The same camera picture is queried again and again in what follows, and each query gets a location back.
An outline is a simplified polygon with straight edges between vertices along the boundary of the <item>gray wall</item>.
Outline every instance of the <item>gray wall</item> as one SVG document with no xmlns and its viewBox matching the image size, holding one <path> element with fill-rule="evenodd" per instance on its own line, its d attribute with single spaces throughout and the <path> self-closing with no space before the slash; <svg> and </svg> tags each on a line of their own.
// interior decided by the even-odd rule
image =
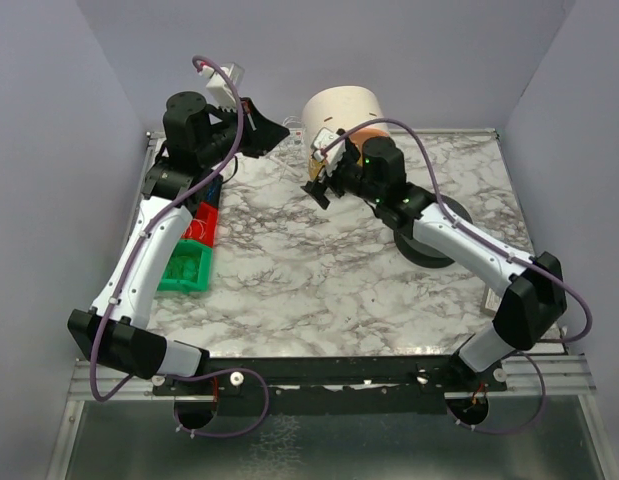
<svg viewBox="0 0 619 480">
<path fill-rule="evenodd" d="M 44 478 L 145 146 L 74 1 L 0 0 L 0 479 Z"/>
<path fill-rule="evenodd" d="M 361 84 L 416 127 L 503 126 L 573 0 L 77 0 L 140 119 L 201 90 L 193 54 L 247 69 L 274 119 Z"/>
<path fill-rule="evenodd" d="M 538 251 L 595 316 L 582 342 L 619 460 L 619 0 L 581 0 L 509 120 L 505 160 Z M 582 328 L 570 302 L 565 319 Z"/>
</svg>

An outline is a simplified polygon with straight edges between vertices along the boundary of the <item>purple cable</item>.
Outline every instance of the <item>purple cable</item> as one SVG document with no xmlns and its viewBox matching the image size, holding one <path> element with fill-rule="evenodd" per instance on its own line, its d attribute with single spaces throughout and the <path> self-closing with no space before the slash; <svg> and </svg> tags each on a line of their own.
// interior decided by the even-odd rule
<svg viewBox="0 0 619 480">
<path fill-rule="evenodd" d="M 374 118 L 372 120 L 368 120 L 366 122 L 363 122 L 360 125 L 358 125 L 357 127 L 354 127 L 351 130 L 349 130 L 349 131 L 343 133 L 342 135 L 340 135 L 333 142 L 331 142 L 329 145 L 327 145 L 325 148 L 323 148 L 321 150 L 321 153 L 323 153 L 323 155 L 324 155 L 326 152 L 328 152 L 333 147 L 335 147 L 338 143 L 342 142 L 343 140 L 345 140 L 350 135 L 353 135 L 358 130 L 362 130 L 363 128 L 368 127 L 369 125 L 374 125 L 376 123 L 389 123 L 389 124 L 397 125 L 397 126 L 403 128 L 407 133 L 409 133 L 409 135 L 411 135 L 413 137 L 413 139 L 418 144 L 418 148 L 420 148 L 420 152 L 422 153 L 422 156 L 423 156 L 423 158 L 425 160 L 425 164 L 427 165 L 427 170 L 429 171 L 429 176 L 431 177 L 431 184 L 433 186 L 433 191 L 434 191 L 434 193 L 436 195 L 436 201 L 438 202 L 438 205 L 440 205 L 440 210 L 448 218 L 454 218 L 453 215 L 447 210 L 447 206 L 444 203 L 444 199 L 442 198 L 442 194 L 440 193 L 440 186 L 438 185 L 438 180 L 436 180 L 436 174 L 433 171 L 433 164 L 431 163 L 431 160 L 429 158 L 429 154 L 427 153 L 427 150 L 426 150 L 424 144 L 420 140 L 420 137 L 418 137 L 418 134 L 416 132 L 414 132 L 411 127 L 409 127 L 408 125 L 406 125 L 405 123 L 403 123 L 403 122 L 401 122 L 399 120 L 392 120 L 390 118 Z M 503 250 L 502 248 L 498 247 L 497 245 L 494 245 L 493 243 L 491 243 L 489 240 L 486 240 L 486 239 L 482 238 L 480 235 L 474 233 L 469 228 L 465 227 L 462 223 L 458 223 L 457 227 L 460 230 L 462 230 L 462 232 L 464 232 L 467 236 L 471 237 L 472 239 L 474 239 L 475 241 L 477 241 L 481 245 L 487 247 L 489 250 L 491 250 L 491 251 L 493 251 L 493 252 L 495 252 L 495 253 L 497 253 L 499 255 L 502 255 L 503 257 L 508 257 L 509 256 L 509 253 L 506 250 Z M 570 343 L 570 342 L 576 342 L 578 340 L 583 339 L 584 337 L 586 337 L 589 334 L 589 332 L 591 331 L 591 327 L 593 326 L 593 316 L 591 314 L 591 309 L 589 308 L 589 305 L 587 305 L 587 302 L 585 301 L 585 299 L 582 298 L 582 296 L 580 296 L 580 294 L 578 292 L 576 292 L 573 288 L 571 288 L 569 285 L 564 283 L 562 280 L 560 280 L 555 275 L 552 275 L 551 273 L 547 272 L 546 270 L 543 270 L 542 268 L 538 267 L 537 265 L 534 265 L 531 262 L 525 261 L 525 260 L 523 260 L 521 258 L 517 258 L 517 257 L 512 257 L 511 260 L 514 263 L 517 263 L 518 265 L 521 265 L 523 267 L 526 267 L 526 268 L 529 268 L 529 269 L 533 270 L 534 272 L 542 275 L 543 277 L 547 278 L 548 280 L 550 280 L 551 282 L 556 284 L 558 287 L 562 288 L 564 291 L 566 291 L 569 295 L 571 295 L 580 304 L 580 306 L 582 307 L 582 309 L 585 312 L 585 327 L 582 329 L 582 331 L 579 334 L 574 335 L 573 337 L 568 337 L 568 338 L 540 340 L 540 343 Z"/>
<path fill-rule="evenodd" d="M 506 428 L 504 430 L 492 430 L 490 428 L 480 428 L 480 427 L 476 427 L 476 426 L 472 426 L 472 425 L 467 425 L 462 420 L 460 420 L 458 417 L 456 417 L 456 415 L 449 408 L 447 408 L 447 412 L 453 418 L 456 419 L 456 423 L 458 425 L 460 425 L 463 428 L 466 428 L 467 430 L 471 430 L 472 432 L 484 433 L 484 434 L 487 434 L 487 435 L 516 435 L 516 434 L 522 432 L 523 430 L 525 430 L 526 428 L 534 426 L 536 423 L 538 423 L 540 421 L 540 419 L 542 418 L 542 415 L 545 413 L 545 410 L 547 408 L 547 385 L 545 384 L 545 379 L 542 376 L 542 372 L 540 371 L 540 367 L 533 360 L 533 358 L 531 358 L 531 356 L 527 355 L 524 352 L 519 352 L 519 353 L 522 356 L 524 356 L 527 360 L 529 360 L 529 363 L 531 363 L 533 368 L 536 370 L 536 373 L 538 374 L 538 380 L 540 381 L 540 390 L 541 390 L 541 392 L 540 392 L 540 405 L 538 406 L 538 410 L 536 410 L 535 415 L 533 417 L 531 417 L 529 420 L 527 420 L 525 423 L 523 423 L 522 425 L 519 425 L 517 427 Z"/>
<path fill-rule="evenodd" d="M 262 378 L 262 376 L 259 373 L 253 370 L 249 370 L 248 368 L 228 368 L 226 370 L 218 370 L 217 372 L 207 373 L 206 375 L 200 375 L 198 377 L 181 377 L 179 375 L 169 375 L 169 378 L 173 378 L 174 380 L 178 380 L 179 382 L 203 382 L 205 380 L 210 380 L 219 375 L 226 375 L 226 374 L 230 374 L 233 372 L 242 372 L 248 375 L 252 375 L 256 377 L 256 379 L 258 379 L 258 381 L 262 385 L 263 394 L 265 397 L 265 406 L 263 407 L 262 413 L 260 413 L 260 416 L 258 417 L 258 419 L 254 423 L 249 425 L 248 427 L 243 428 L 242 430 L 237 430 L 235 432 L 206 433 L 206 432 L 201 432 L 199 430 L 195 430 L 195 429 L 191 430 L 191 429 L 184 427 L 182 425 L 182 422 L 180 421 L 180 418 L 178 417 L 178 412 L 174 409 L 173 418 L 176 421 L 176 423 L 178 423 L 178 428 L 180 428 L 181 430 L 184 430 L 187 433 L 193 433 L 194 435 L 199 436 L 199 437 L 234 438 L 234 437 L 239 437 L 241 435 L 244 435 L 245 433 L 249 433 L 250 431 L 256 429 L 262 423 L 262 421 L 267 416 L 267 412 L 269 411 L 269 389 L 267 388 L 267 382 L 265 382 L 265 379 Z"/>
<path fill-rule="evenodd" d="M 211 180 L 217 177 L 220 174 L 220 172 L 224 170 L 224 168 L 229 164 L 233 156 L 236 153 L 238 153 L 238 149 L 240 148 L 240 141 L 242 139 L 242 132 L 244 129 L 244 118 L 243 118 L 242 103 L 240 102 L 240 96 L 238 95 L 238 90 L 236 89 L 236 86 L 233 84 L 229 76 L 222 70 L 222 68 L 220 68 L 220 66 L 216 65 L 214 62 L 212 62 L 208 58 L 202 57 L 200 55 L 196 55 L 192 58 L 191 61 L 193 62 L 194 67 L 198 71 L 202 70 L 202 67 L 200 66 L 201 62 L 204 65 L 210 66 L 211 68 L 214 69 L 214 71 L 218 75 L 220 75 L 223 78 L 225 83 L 229 86 L 231 90 L 231 94 L 233 95 L 233 98 L 236 99 L 236 110 L 237 110 L 237 115 L 238 115 L 238 127 L 236 130 L 236 138 L 234 139 L 233 144 L 231 145 L 231 149 L 229 150 L 229 153 L 227 154 L 225 159 L 218 165 L 218 168 L 216 168 L 208 176 L 202 179 L 202 181 L 200 181 L 198 184 L 194 185 L 189 190 L 187 190 L 186 192 L 176 197 L 171 203 L 169 203 L 166 207 L 160 210 L 158 214 L 154 218 L 151 219 L 151 221 L 149 221 L 146 228 L 144 229 L 144 233 L 147 235 L 151 233 L 153 228 L 158 224 L 158 222 L 162 219 L 162 217 L 164 217 L 167 214 L 167 212 L 169 212 L 172 208 L 175 208 L 178 205 L 180 205 L 187 198 L 189 198 L 191 195 L 193 195 L 194 193 L 204 188 L 206 185 L 209 184 L 209 182 L 211 182 Z M 144 243 L 146 238 L 148 237 L 147 236 L 139 237 L 138 241 L 133 246 L 133 249 L 131 250 L 131 253 L 129 254 L 129 258 L 127 259 L 122 269 L 120 278 L 118 279 L 118 282 L 116 283 L 116 286 L 113 289 L 113 293 L 111 295 L 113 298 L 117 298 L 118 295 L 120 295 L 124 282 L 127 279 L 127 276 L 129 275 L 129 272 L 131 271 L 134 265 L 134 261 L 136 260 L 136 257 L 138 256 L 138 253 L 140 252 L 140 249 L 142 248 L 142 244 Z M 100 350 L 100 342 L 102 341 L 102 336 L 105 333 L 107 321 L 109 320 L 109 317 L 111 317 L 111 312 L 113 310 L 113 307 L 114 305 L 109 304 L 107 308 L 105 309 L 102 315 L 102 320 L 100 320 L 100 324 L 98 325 L 98 330 L 96 331 L 96 336 L 93 340 L 93 345 L 91 347 L 91 356 L 90 356 L 91 363 L 89 365 L 89 385 L 91 386 L 91 394 L 93 395 L 93 398 L 95 398 L 98 402 L 106 402 L 107 400 L 109 400 L 111 397 L 113 397 L 118 392 L 118 390 L 120 390 L 124 386 L 125 383 L 127 383 L 133 377 L 133 375 L 126 376 L 118 385 L 116 385 L 106 395 L 101 395 L 100 392 L 98 391 L 98 380 L 96 376 L 98 351 Z"/>
</svg>

